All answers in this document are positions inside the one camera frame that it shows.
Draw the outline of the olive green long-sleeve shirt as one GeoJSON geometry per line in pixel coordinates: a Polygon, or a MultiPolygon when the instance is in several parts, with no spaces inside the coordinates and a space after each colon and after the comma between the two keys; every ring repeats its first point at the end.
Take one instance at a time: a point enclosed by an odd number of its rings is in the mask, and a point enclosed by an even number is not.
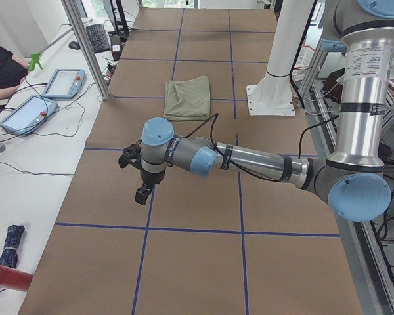
{"type": "Polygon", "coordinates": [[[203,121],[210,117],[209,79],[200,76],[186,81],[168,81],[164,87],[162,117],[170,121],[203,121]]]}

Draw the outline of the far teach pendant tablet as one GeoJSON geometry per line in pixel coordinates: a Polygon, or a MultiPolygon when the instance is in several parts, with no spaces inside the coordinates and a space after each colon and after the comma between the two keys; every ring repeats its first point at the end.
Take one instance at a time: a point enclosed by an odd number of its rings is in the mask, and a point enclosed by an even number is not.
{"type": "Polygon", "coordinates": [[[80,92],[85,75],[83,69],[57,69],[42,92],[42,96],[53,100],[72,99],[80,92]]]}

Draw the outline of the teach pendant tablet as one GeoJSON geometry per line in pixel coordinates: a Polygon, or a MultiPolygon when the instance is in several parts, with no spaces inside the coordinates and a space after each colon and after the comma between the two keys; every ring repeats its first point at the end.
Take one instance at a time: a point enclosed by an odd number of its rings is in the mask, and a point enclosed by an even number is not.
{"type": "Polygon", "coordinates": [[[6,118],[0,127],[13,135],[28,135],[36,130],[58,107],[54,100],[31,95],[6,118]]]}
{"type": "Polygon", "coordinates": [[[42,96],[53,100],[72,99],[80,92],[85,75],[83,69],[57,69],[42,92],[42,96]]]}

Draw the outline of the near teach pendant tablet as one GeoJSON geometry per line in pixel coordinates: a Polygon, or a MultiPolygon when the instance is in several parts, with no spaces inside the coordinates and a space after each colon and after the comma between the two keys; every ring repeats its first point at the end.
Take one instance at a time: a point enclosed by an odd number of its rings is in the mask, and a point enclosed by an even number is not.
{"type": "Polygon", "coordinates": [[[31,95],[6,118],[0,127],[13,135],[28,135],[36,130],[58,107],[54,100],[31,95]]]}

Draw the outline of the folded dark blue umbrella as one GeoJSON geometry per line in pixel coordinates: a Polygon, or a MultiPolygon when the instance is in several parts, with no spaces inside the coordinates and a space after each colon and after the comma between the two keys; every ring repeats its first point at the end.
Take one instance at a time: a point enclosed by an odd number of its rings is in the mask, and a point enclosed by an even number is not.
{"type": "Polygon", "coordinates": [[[18,263],[17,250],[20,246],[22,235],[25,232],[24,225],[10,225],[7,228],[3,251],[0,256],[0,265],[9,268],[16,268],[18,263]]]}

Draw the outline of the black computer mouse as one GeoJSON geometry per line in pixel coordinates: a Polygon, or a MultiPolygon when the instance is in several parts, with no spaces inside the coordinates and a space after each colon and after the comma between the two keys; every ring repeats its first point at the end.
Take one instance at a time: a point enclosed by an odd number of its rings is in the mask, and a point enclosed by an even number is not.
{"type": "Polygon", "coordinates": [[[69,42],[68,46],[70,49],[73,49],[73,50],[80,50],[80,48],[81,48],[79,43],[76,41],[69,42]]]}

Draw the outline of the black keyboard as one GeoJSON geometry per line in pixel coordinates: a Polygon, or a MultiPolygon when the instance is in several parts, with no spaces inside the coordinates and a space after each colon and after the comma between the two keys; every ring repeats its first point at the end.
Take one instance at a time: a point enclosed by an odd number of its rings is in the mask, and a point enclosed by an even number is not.
{"type": "Polygon", "coordinates": [[[92,24],[86,26],[85,31],[95,53],[102,53],[111,50],[103,24],[92,24]]]}

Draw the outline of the red cylinder tube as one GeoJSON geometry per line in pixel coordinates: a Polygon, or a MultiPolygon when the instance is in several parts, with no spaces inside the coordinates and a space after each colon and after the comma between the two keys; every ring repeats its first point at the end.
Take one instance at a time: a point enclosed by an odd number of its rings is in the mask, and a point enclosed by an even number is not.
{"type": "Polygon", "coordinates": [[[0,288],[27,292],[33,274],[0,265],[0,288]]]}

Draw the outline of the green plastic clamp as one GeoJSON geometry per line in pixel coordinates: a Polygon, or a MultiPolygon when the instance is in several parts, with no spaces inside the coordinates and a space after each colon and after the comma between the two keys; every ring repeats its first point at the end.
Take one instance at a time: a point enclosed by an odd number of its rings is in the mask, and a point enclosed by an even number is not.
{"type": "Polygon", "coordinates": [[[43,69],[43,66],[41,65],[41,62],[40,62],[40,58],[41,58],[41,53],[40,52],[37,52],[37,53],[34,53],[34,54],[30,55],[30,62],[29,62],[28,67],[27,67],[27,70],[29,72],[34,71],[36,66],[39,66],[39,68],[41,70],[43,69]]]}

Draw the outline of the person in black shirt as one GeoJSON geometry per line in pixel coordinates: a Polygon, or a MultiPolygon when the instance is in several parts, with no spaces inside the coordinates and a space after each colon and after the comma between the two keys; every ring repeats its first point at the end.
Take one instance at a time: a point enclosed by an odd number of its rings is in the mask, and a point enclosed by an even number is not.
{"type": "Polygon", "coordinates": [[[0,100],[11,98],[28,75],[28,62],[0,46],[0,100]]]}

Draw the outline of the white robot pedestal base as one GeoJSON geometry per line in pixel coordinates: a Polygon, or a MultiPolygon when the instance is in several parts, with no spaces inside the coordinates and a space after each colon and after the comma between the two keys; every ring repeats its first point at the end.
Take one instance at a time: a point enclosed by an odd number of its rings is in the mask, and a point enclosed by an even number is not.
{"type": "Polygon", "coordinates": [[[314,0],[282,2],[265,76],[257,85],[246,87],[251,116],[296,114],[290,80],[316,3],[314,0]]]}

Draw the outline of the aluminium frame post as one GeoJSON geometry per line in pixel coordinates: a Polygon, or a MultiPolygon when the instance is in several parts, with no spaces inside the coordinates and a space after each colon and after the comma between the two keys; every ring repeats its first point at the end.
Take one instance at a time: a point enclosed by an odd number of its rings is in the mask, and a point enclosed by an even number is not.
{"type": "Polygon", "coordinates": [[[62,0],[61,2],[62,6],[64,7],[66,16],[69,20],[69,23],[72,26],[74,35],[79,42],[83,56],[89,67],[94,82],[98,87],[101,98],[103,100],[107,100],[110,96],[110,92],[103,78],[103,74],[100,70],[99,63],[93,50],[93,46],[87,36],[85,26],[83,25],[83,21],[81,19],[76,2],[73,0],[62,0]]]}

